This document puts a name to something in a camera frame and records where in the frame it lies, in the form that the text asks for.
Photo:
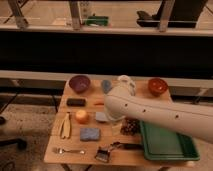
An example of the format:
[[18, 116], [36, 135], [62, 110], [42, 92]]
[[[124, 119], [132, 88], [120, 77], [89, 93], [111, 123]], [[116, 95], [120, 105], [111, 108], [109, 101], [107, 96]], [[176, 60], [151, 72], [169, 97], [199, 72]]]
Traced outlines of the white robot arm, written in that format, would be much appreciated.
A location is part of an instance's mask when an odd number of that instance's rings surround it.
[[135, 118], [213, 144], [213, 108], [137, 97], [127, 75], [119, 76], [104, 96], [104, 107], [112, 122]]

